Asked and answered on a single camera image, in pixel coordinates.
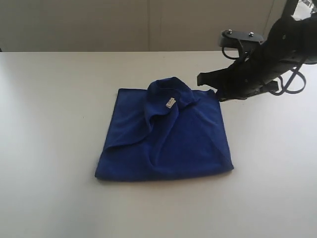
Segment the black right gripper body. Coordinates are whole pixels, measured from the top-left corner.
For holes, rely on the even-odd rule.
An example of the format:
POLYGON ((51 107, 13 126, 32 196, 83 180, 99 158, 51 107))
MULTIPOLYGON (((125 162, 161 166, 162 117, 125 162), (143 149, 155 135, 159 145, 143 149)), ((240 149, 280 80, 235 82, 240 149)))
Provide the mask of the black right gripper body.
POLYGON ((236 90, 246 97, 279 91, 276 79, 280 76, 280 59, 253 53, 249 57, 236 60, 227 67, 231 76, 221 90, 236 90))

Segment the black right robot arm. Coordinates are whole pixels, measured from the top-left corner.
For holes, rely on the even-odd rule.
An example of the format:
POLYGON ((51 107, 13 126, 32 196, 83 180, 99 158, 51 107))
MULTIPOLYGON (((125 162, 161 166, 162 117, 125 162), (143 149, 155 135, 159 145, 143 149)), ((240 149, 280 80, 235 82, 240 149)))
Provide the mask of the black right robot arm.
POLYGON ((303 20, 281 18, 266 40, 254 32, 224 30, 218 45, 223 51, 237 49, 239 56, 232 57, 233 64, 227 68, 201 72, 197 85, 216 89, 220 102, 245 100, 263 93, 298 94, 303 88, 290 90, 291 83, 298 76, 306 84, 300 68, 317 62, 317 16, 303 20))

